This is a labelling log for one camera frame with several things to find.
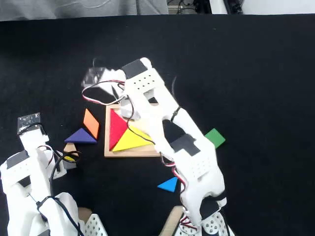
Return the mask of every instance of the black cable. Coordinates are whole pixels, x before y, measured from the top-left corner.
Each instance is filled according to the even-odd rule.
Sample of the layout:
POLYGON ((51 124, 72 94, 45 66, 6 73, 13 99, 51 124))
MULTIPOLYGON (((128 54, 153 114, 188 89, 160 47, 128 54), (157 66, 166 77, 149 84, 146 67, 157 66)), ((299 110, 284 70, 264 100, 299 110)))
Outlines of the black cable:
POLYGON ((194 11, 196 11, 196 9, 195 9, 195 8, 186 7, 186 8, 182 8, 182 9, 180 9, 180 10, 177 12, 177 14, 178 14, 178 13, 180 13, 180 12, 182 12, 183 10, 187 10, 187 9, 190 9, 190 10, 194 10, 194 11))
POLYGON ((133 114, 134 114, 134 107, 133 107, 133 103, 132 103, 132 101, 131 101, 131 99, 129 98, 129 96, 127 95, 127 98, 129 99, 129 101, 130 101, 130 104, 131 104, 131 116, 128 118, 128 120, 127 120, 127 127, 128 127, 128 129, 132 132, 132 133, 134 133, 135 135, 138 135, 139 137, 141 137, 141 138, 143 138, 144 140, 146 140, 146 141, 148 141, 148 142, 151 142, 151 143, 153 143, 154 145, 155 145, 155 142, 153 142, 152 140, 150 140, 150 139, 146 139, 145 137, 143 137, 143 136, 141 136, 140 134, 137 134, 137 133, 135 133, 132 129, 130 129, 130 127, 129 127, 129 121, 131 120, 131 118, 133 117, 133 114))
POLYGON ((43 124, 41 122, 35 122, 33 124, 30 124, 29 126, 27 126, 24 129, 22 129, 20 132, 18 132, 18 135, 24 134, 29 128, 31 128, 31 127, 33 127, 35 125, 40 125, 42 130, 43 130, 43 132, 44 132, 44 134, 47 135, 47 133, 46 133, 46 131, 44 129, 44 126, 43 126, 43 124))
POLYGON ((228 228, 228 224, 227 224, 227 221, 226 221, 226 217, 225 217, 225 213, 223 211, 223 208, 221 208, 220 212, 221 212, 221 215, 222 215, 224 223, 225 223, 227 235, 230 236, 230 229, 228 228))
POLYGON ((80 227, 74 222, 73 218, 71 217, 68 209, 65 207, 65 205, 59 200, 59 198, 55 198, 53 196, 47 196, 46 198, 44 198, 41 202, 36 202, 36 205, 37 205, 37 210, 38 212, 43 215, 39 208, 45 203, 45 201, 47 201, 48 199, 53 199, 62 209, 63 211, 65 212, 66 216, 68 217, 69 221, 71 222, 71 224, 74 226, 74 228, 78 231, 78 234, 80 236, 84 236, 84 234, 82 233, 80 227))
POLYGON ((63 156, 61 156, 57 151, 53 150, 53 152, 54 152, 54 154, 56 154, 59 157, 59 159, 56 161, 56 163, 53 167, 53 170, 50 174, 50 178, 49 178, 50 194, 52 196, 54 195, 54 190, 53 190, 54 174, 55 174, 56 168, 59 165, 59 163, 62 160, 64 160, 65 162, 69 162, 69 163, 77 163, 80 160, 80 154, 81 154, 81 152, 79 152, 79 151, 70 151, 70 152, 65 152, 65 154, 63 156), (70 156, 75 161, 69 161, 69 160, 65 159, 64 157, 66 157, 66 156, 70 156))
POLYGON ((122 86, 125 86, 125 85, 122 84, 122 83, 118 83, 118 84, 117 84, 117 86, 118 86, 121 90, 125 90, 124 88, 120 87, 121 85, 122 85, 122 86))

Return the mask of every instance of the small yellow piece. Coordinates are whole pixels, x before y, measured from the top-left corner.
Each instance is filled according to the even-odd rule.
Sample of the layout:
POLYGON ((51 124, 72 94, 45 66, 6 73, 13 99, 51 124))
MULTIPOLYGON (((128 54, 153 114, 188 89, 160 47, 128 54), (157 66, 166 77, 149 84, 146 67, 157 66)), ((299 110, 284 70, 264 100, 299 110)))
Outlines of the small yellow piece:
MULTIPOLYGON (((150 136, 147 134, 143 133, 139 129, 130 126, 130 129, 133 130, 136 134, 141 135, 142 137, 152 140, 150 136)), ((129 129, 127 129, 122 137, 119 139, 118 143, 115 145, 112 151, 121 151, 121 150, 126 150, 129 148, 135 148, 135 147, 140 147, 140 146, 145 146, 145 145, 151 145, 152 143, 149 141, 144 140, 143 138, 139 137, 138 135, 134 134, 131 132, 129 129)))
POLYGON ((65 156, 64 159, 68 160, 68 161, 75 161, 73 158, 69 157, 69 156, 65 156))

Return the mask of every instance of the wooden block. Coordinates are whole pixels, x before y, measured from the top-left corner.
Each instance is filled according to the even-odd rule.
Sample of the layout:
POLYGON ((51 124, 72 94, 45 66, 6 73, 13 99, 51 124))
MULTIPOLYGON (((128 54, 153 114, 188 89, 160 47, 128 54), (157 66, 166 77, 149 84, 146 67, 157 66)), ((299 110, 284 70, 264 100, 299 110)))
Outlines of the wooden block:
POLYGON ((178 227, 178 222, 181 219, 182 214, 182 206, 173 207, 159 236, 172 236, 178 227))
POLYGON ((64 152, 71 152, 71 151, 76 151, 76 150, 77 149, 75 148, 74 143, 67 143, 63 149, 64 152))
POLYGON ((160 156, 154 149, 154 145, 146 145, 141 147, 134 147, 123 151, 110 151, 109 150, 109 138, 110 138, 110 110, 113 109, 117 114, 119 114, 120 105, 113 104, 110 106, 106 106, 105 111, 105 157, 153 157, 160 156))

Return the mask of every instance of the perforated metal bracket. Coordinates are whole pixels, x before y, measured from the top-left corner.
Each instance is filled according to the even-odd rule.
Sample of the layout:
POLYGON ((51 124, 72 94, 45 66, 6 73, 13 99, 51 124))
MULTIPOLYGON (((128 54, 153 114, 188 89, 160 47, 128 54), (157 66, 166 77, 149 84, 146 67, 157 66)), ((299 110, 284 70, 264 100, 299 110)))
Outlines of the perforated metal bracket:
POLYGON ((92 214, 85 224, 85 236, 108 236, 97 214, 92 214))
MULTIPOLYGON (((225 224, 224 218, 220 212, 216 212, 202 221, 204 231, 209 235, 228 236, 228 225, 225 224)), ((235 236, 229 228, 230 236, 235 236)))

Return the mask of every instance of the red and white wire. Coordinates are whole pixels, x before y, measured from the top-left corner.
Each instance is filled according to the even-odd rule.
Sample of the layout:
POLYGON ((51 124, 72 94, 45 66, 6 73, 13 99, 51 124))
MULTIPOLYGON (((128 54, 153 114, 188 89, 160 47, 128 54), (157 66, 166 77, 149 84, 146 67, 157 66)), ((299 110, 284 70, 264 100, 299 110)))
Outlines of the red and white wire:
POLYGON ((122 99, 125 98, 125 96, 121 96, 120 98, 118 98, 118 99, 116 99, 116 100, 114 100, 114 101, 112 101, 112 102, 110 102, 110 103, 103 103, 103 102, 101 102, 101 101, 99 101, 99 100, 96 100, 96 99, 87 97, 87 96, 85 96, 85 95, 83 94, 84 91, 86 91, 86 90, 88 90, 88 89, 90 89, 90 88, 92 88, 92 87, 95 87, 95 86, 97 86, 97 85, 99 85, 99 84, 101 84, 101 83, 106 83, 106 82, 115 82, 115 83, 124 84, 124 81, 120 81, 120 80, 106 80, 106 81, 100 81, 100 82, 98 82, 98 83, 96 83, 96 84, 94 84, 94 85, 90 85, 90 86, 84 88, 84 89, 82 90, 82 92, 81 92, 82 97, 83 97, 85 100, 89 101, 89 102, 93 102, 93 103, 96 103, 96 104, 99 104, 99 105, 103 105, 103 106, 112 105, 112 104, 114 104, 114 103, 116 103, 116 102, 119 102, 120 100, 122 100, 122 99))
POLYGON ((177 177, 177 178, 180 180, 180 182, 183 184, 184 189, 181 191, 181 193, 184 192, 185 189, 186 189, 186 182, 185 182, 184 179, 179 175, 179 173, 177 173, 176 167, 173 167, 173 168, 172 168, 172 172, 173 172, 174 176, 177 177))
POLYGON ((42 148, 42 147, 45 147, 47 150, 50 149, 51 151, 51 158, 50 160, 48 161, 48 165, 46 166, 46 169, 48 168, 49 164, 52 162, 53 158, 54 158, 54 150, 51 146, 47 145, 47 144, 43 144, 43 145, 40 145, 38 146, 37 148, 42 148))

